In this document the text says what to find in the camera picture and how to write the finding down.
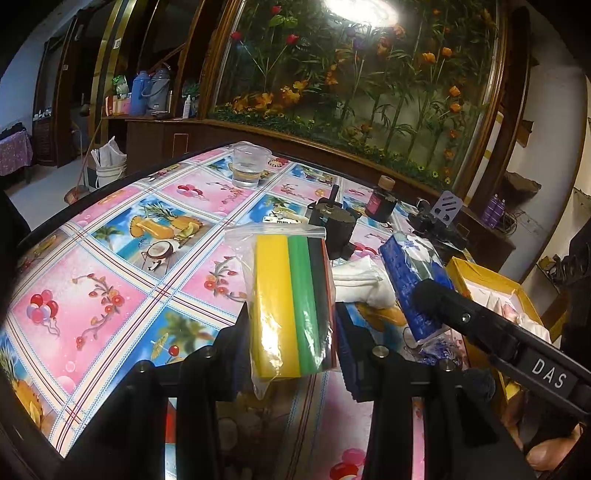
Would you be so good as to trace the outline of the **person right hand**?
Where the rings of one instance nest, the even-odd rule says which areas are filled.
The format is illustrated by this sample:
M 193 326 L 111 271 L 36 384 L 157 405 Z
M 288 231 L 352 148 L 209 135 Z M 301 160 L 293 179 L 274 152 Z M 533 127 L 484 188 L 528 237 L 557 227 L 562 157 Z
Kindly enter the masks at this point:
M 577 425 L 565 438 L 543 441 L 533 447 L 526 456 L 529 465 L 536 471 L 553 471 L 570 453 L 581 437 L 581 425 Z

